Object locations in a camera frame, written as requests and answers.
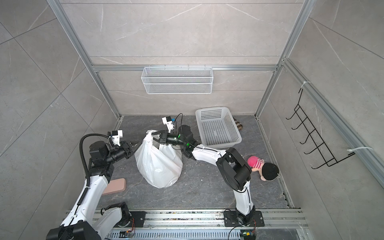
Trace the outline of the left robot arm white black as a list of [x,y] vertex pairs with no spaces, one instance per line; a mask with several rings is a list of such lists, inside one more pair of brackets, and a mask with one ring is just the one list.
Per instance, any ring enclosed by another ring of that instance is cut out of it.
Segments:
[[103,210],[102,216],[93,221],[99,200],[111,181],[113,164],[130,158],[137,146],[126,141],[107,144],[97,141],[90,146],[90,161],[81,156],[86,172],[85,185],[75,205],[58,228],[51,229],[48,240],[103,240],[114,227],[133,224],[133,217],[125,202],[112,204]]

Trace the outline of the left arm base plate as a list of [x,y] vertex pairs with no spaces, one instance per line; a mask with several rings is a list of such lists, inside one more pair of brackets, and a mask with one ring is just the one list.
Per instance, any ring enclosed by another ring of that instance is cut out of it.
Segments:
[[129,214],[123,213],[122,219],[115,225],[116,228],[142,228],[146,219],[146,212],[133,211]]

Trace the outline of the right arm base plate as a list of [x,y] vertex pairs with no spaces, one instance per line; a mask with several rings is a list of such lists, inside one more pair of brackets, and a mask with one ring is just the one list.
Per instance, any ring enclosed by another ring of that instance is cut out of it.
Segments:
[[252,210],[249,215],[244,216],[238,211],[224,210],[224,223],[226,227],[264,227],[262,212]]

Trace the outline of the white plastic bag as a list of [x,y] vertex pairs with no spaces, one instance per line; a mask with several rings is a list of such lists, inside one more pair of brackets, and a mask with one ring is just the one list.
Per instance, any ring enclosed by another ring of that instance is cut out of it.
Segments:
[[135,152],[135,159],[139,172],[150,185],[158,189],[167,188],[175,184],[182,173],[182,153],[171,145],[154,142],[154,132],[146,132]]

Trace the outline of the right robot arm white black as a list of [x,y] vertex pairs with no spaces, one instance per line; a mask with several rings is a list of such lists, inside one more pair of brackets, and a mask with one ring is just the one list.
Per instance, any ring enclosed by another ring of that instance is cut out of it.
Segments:
[[216,166],[225,183],[234,191],[236,212],[239,216],[250,217],[255,211],[251,198],[251,167],[234,148],[217,150],[204,146],[195,140],[191,128],[179,127],[179,133],[166,130],[151,133],[160,145],[179,146],[182,154],[196,161],[203,161]]

